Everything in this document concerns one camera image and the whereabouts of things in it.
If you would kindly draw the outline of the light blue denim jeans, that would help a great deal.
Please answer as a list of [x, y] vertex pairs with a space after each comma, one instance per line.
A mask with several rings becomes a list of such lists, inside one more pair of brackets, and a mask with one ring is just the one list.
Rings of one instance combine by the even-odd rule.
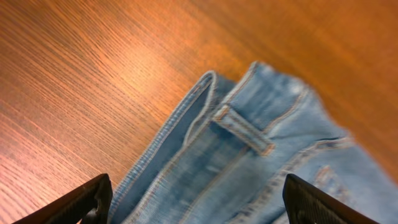
[[308, 84], [259, 62], [238, 83], [210, 71], [122, 180], [108, 221], [286, 223], [291, 173], [377, 222], [397, 222], [396, 184]]

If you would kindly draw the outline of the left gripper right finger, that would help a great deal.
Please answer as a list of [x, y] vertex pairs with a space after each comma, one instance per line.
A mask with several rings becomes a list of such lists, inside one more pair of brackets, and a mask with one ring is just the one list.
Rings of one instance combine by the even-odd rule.
[[290, 224], [376, 224], [295, 174], [287, 175], [282, 191]]

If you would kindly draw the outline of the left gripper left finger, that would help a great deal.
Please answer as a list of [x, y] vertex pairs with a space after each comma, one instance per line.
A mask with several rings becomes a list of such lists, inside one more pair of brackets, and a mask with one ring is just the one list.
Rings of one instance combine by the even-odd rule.
[[14, 224], [106, 224], [113, 197], [108, 174], [100, 174]]

